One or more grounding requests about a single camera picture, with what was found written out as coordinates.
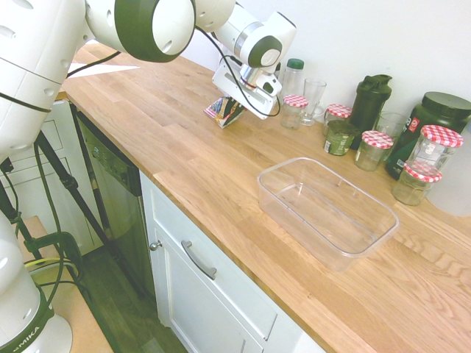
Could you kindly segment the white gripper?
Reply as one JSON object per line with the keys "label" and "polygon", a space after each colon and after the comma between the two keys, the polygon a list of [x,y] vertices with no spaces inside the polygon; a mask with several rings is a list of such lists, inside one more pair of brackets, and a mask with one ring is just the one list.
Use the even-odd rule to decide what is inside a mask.
{"label": "white gripper", "polygon": [[240,112],[247,108],[260,119],[270,116],[282,90],[274,74],[245,64],[221,64],[213,76],[213,83],[232,97],[228,101],[229,110],[240,103]]}

